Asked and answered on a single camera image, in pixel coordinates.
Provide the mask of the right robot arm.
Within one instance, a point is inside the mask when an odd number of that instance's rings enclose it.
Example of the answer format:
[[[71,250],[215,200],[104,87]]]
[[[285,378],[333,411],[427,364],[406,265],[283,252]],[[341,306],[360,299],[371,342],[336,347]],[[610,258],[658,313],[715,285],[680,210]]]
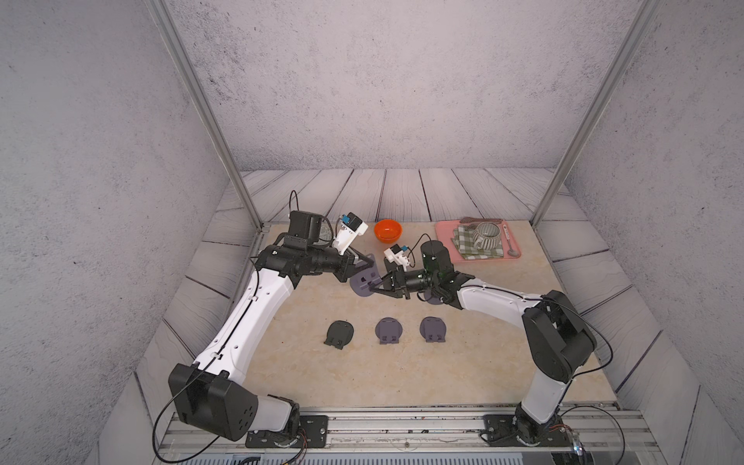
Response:
[[[443,304],[479,312],[524,331],[536,373],[515,410],[515,428],[526,440],[556,424],[569,386],[597,347],[593,332],[569,298],[559,291],[518,293],[458,271],[439,240],[424,242],[420,251],[422,268],[411,269],[402,247],[387,249],[387,273],[372,292],[391,298],[428,292]]]

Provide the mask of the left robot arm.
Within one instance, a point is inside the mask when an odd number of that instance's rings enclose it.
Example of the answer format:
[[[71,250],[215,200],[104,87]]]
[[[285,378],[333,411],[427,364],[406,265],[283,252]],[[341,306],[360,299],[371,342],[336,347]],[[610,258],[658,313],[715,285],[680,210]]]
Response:
[[[287,232],[262,250],[248,288],[207,348],[189,365],[176,364],[169,377],[178,418],[230,441],[258,432],[292,443],[300,430],[300,407],[290,399],[257,395],[243,385],[248,366],[283,303],[306,276],[332,274],[347,282],[362,254],[352,244],[368,226],[347,213],[331,228],[324,215],[294,210]]]

